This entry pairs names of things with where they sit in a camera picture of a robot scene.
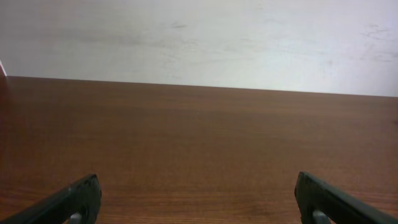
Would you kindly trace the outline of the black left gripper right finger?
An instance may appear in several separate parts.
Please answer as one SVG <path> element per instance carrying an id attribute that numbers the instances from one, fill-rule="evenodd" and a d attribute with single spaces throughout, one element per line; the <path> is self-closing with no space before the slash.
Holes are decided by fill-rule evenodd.
<path id="1" fill-rule="evenodd" d="M 303 224 L 397 224 L 397 219 L 316 178 L 298 174 L 295 199 Z"/>

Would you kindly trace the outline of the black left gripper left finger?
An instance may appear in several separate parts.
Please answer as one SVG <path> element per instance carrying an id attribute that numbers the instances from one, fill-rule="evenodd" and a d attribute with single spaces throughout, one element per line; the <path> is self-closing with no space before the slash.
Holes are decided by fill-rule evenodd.
<path id="1" fill-rule="evenodd" d="M 97 175 L 89 174 L 1 223 L 89 223 L 94 224 L 101 206 Z"/>

